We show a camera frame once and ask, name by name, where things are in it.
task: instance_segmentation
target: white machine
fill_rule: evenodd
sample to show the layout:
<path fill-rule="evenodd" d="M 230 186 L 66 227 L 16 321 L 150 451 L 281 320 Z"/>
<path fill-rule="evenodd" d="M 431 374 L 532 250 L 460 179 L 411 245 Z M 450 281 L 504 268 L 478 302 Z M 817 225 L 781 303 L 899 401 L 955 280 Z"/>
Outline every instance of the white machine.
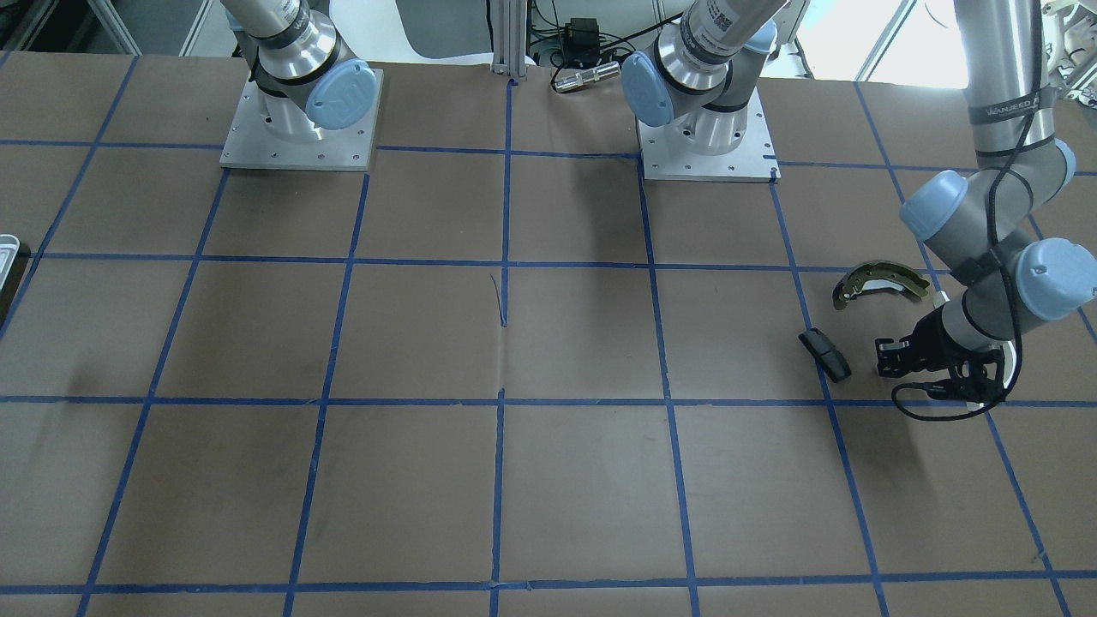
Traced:
<path fill-rule="evenodd" d="M 500 8 L 518 7 L 504 12 L 518 30 L 524 22 L 523 3 L 495 1 Z M 238 24 L 253 79 L 230 143 L 247 112 L 260 119 L 249 138 L 269 149 L 273 135 L 289 148 L 259 158 L 284 160 L 304 153 L 302 158 L 324 161 L 332 144 L 350 144 L 351 150 L 340 157 L 350 153 L 358 157 L 351 160 L 367 160 L 372 146 L 360 138 L 366 133 L 372 138 L 380 80 L 331 21 L 303 0 L 223 3 Z M 649 157 L 658 156 L 667 158 L 656 160 L 669 161 L 660 167 L 682 167 L 667 170 L 666 177 L 719 179 L 726 173 L 716 173 L 717 168 L 738 171 L 727 157 L 756 156 L 751 134 L 765 139 L 758 155 L 765 169 L 757 179 L 777 177 L 776 158 L 765 153 L 770 143 L 756 85 L 777 36 L 770 20 L 783 4 L 697 0 L 679 23 L 664 27 L 648 48 L 625 59 L 622 83 L 643 124 L 647 177 L 653 177 Z M 931 420 L 972 417 L 1004 401 L 1022 363 L 1021 335 L 1097 296 L 1097 259 L 1088 250 L 1062 238 L 1036 242 L 1019 227 L 1059 193 L 1075 169 L 1073 153 L 1054 134 L 1056 90 L 1045 70 L 1041 7 L 1036 0 L 957 0 L 955 10 L 968 51 L 966 98 L 980 170 L 969 178 L 940 173 L 903 205 L 901 217 L 968 289 L 924 317 L 913 334 L 898 341 L 877 339 L 882 377 L 949 371 L 946 380 L 904 383 L 892 392 L 901 411 Z M 507 38 L 504 57 L 497 52 L 496 72 L 520 77 L 524 71 L 524 53 L 514 38 Z M 253 101 L 250 108 L 248 101 Z M 317 148 L 323 149 L 319 155 Z M 222 162 L 231 165 L 228 158 L 226 152 Z M 329 162 L 329 169 L 350 167 L 346 160 Z M 691 167 L 699 173 L 682 173 L 693 171 Z M 972 410 L 945 417 L 914 414 L 900 399 L 905 390 L 966 401 Z"/>

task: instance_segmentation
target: cable connector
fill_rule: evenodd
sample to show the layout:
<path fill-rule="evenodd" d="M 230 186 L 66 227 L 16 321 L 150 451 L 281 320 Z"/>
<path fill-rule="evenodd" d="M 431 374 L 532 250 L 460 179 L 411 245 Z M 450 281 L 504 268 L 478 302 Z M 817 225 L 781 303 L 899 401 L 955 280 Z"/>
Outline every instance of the cable connector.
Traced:
<path fill-rule="evenodd" d="M 574 92 L 575 90 L 586 88 L 590 83 L 595 83 L 603 79 L 610 79 L 619 75 L 621 75 L 621 63 L 614 60 L 612 63 L 606 63 L 604 65 L 598 65 L 593 68 L 580 70 L 574 75 L 553 81 L 552 88 L 563 94 L 565 92 Z"/>

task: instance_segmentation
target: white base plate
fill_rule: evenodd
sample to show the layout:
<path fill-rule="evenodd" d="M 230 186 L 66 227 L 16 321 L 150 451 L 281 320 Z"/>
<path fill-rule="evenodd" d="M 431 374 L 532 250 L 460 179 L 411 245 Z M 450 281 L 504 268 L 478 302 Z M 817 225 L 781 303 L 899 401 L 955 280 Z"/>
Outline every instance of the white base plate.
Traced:
<path fill-rule="evenodd" d="M 769 182 L 771 178 L 780 178 L 773 141 L 757 90 L 750 94 L 747 109 L 749 121 L 743 141 L 725 155 L 692 153 L 674 125 L 655 128 L 637 121 L 644 178 L 705 182 Z"/>
<path fill-rule="evenodd" d="M 384 71 L 373 71 L 377 75 L 377 82 L 383 85 Z M 377 101 L 362 120 L 324 139 L 304 144 L 286 142 L 267 130 L 260 113 L 260 97 L 263 96 L 255 81 L 245 83 L 233 126 L 225 138 L 225 149 L 220 153 L 222 167 L 369 171 L 377 106 L 381 104 L 380 88 Z"/>

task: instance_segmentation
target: metal mounting plate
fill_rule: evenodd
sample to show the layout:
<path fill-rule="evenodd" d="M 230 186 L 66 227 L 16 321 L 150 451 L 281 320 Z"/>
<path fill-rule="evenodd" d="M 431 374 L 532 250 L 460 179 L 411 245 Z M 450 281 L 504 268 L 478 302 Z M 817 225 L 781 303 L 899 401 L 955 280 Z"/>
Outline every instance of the metal mounting plate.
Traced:
<path fill-rule="evenodd" d="M 768 182 L 770 178 L 780 178 L 773 141 L 757 90 L 750 94 L 747 109 L 750 120 L 739 146 L 717 156 L 688 150 L 685 138 L 674 125 L 655 128 L 637 121 L 644 178 L 705 182 Z"/>
<path fill-rule="evenodd" d="M 373 69 L 384 85 L 384 71 Z M 233 126 L 220 153 L 220 166 L 237 169 L 313 169 L 320 171 L 367 171 L 373 158 L 381 90 L 370 113 L 351 126 L 318 142 L 292 143 L 267 130 L 260 113 L 263 94 L 253 81 L 244 86 Z"/>

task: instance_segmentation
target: gray floor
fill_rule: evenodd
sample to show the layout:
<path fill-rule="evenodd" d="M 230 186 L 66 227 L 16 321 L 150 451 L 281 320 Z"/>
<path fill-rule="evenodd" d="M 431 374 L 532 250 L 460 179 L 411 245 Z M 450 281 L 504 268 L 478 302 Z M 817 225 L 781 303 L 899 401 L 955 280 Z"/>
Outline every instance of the gray floor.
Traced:
<path fill-rule="evenodd" d="M 957 291 L 896 211 L 960 92 L 766 80 L 780 182 L 644 182 L 615 88 L 395 65 L 369 176 L 228 172 L 241 61 L 2 58 L 0 614 L 1097 614 L 1097 310 L 939 426 L 872 371 L 927 307 L 832 307 Z"/>

